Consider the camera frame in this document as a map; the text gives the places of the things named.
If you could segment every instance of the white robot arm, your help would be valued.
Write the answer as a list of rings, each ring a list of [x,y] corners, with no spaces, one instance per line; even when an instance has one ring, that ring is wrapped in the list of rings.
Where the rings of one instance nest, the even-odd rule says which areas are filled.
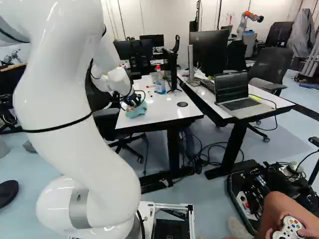
[[[243,39],[243,33],[246,29],[247,18],[251,19],[252,21],[258,21],[258,22],[262,22],[264,20],[263,16],[255,15],[255,14],[251,13],[250,11],[243,12],[243,14],[241,15],[240,24],[237,28],[236,41]]]
[[[2,32],[10,26],[32,46],[13,96],[17,117],[39,155],[65,175],[39,196],[38,219],[74,238],[127,238],[140,182],[100,136],[84,84],[104,30],[100,0],[2,0],[0,16]],[[6,42],[22,40],[5,33]]]
[[[116,91],[125,97],[124,101],[128,105],[138,105],[141,100],[135,94],[126,70],[117,66],[119,62],[120,59],[112,40],[105,34],[93,58],[91,80],[100,91]]]

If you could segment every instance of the laptop keyboard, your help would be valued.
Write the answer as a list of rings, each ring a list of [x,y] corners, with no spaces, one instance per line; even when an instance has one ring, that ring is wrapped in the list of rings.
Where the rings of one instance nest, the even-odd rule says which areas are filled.
[[[250,107],[250,106],[255,106],[255,105],[259,105],[259,104],[260,103],[258,103],[257,101],[248,98],[248,99],[242,99],[239,101],[223,103],[223,106],[228,108],[230,111],[235,111],[238,109],[242,109],[242,108],[246,108],[246,107]]]
[[[211,93],[215,94],[215,84],[212,80],[200,79],[203,86],[208,89]]]

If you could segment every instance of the white game controller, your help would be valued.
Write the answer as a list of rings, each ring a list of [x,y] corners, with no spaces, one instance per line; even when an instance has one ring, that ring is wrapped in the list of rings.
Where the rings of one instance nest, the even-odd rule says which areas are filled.
[[[274,232],[273,239],[303,239],[297,234],[297,231],[302,228],[304,228],[304,225],[296,218],[285,216],[283,218],[283,227],[280,231]]]

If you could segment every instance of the floor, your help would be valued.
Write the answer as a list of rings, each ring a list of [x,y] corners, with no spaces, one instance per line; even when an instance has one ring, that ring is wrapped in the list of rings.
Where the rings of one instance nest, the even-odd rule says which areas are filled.
[[[289,71],[284,84],[289,86],[282,96],[319,112],[318,92],[299,87]],[[319,122],[297,111],[278,116],[279,127],[268,133],[271,141],[264,143],[262,138],[251,131],[247,131],[242,150],[245,159],[255,159],[258,162],[268,161],[301,161],[308,153],[317,148],[308,142],[311,136],[319,135]],[[260,126],[272,128],[273,119],[262,120]],[[217,129],[208,118],[196,121],[192,132],[200,138],[204,145],[227,141],[232,125]],[[166,139],[164,132],[148,133],[150,150],[147,173],[157,172],[168,168],[166,154]],[[0,232],[2,239],[66,239],[42,226],[35,215],[35,202],[41,190],[60,173],[50,166],[37,154],[28,153],[22,147],[27,140],[24,133],[4,136],[4,140],[11,148],[11,152],[0,159],[0,182],[15,179],[20,184],[17,198],[7,207],[0,210]],[[142,142],[134,142],[132,147],[145,153],[146,146]],[[215,149],[211,156],[215,161],[221,161],[222,149]],[[120,155],[142,176],[143,165],[130,153],[121,151]],[[304,162],[309,176],[319,155],[313,155]],[[319,191],[319,179],[314,188]],[[184,178],[174,187],[142,195],[142,200],[157,203],[192,203],[195,208],[196,238],[223,238],[230,236],[226,220],[230,215],[237,215],[230,199],[225,193],[225,178],[211,181],[204,175],[193,175]]]

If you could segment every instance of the water bottle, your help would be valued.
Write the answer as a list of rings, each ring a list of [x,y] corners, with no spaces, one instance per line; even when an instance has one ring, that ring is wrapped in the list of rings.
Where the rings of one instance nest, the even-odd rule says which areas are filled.
[[[155,81],[155,92],[158,94],[165,94],[166,88],[165,88],[165,81],[163,80],[163,75],[160,70],[160,65],[157,64],[156,67],[156,81]]]

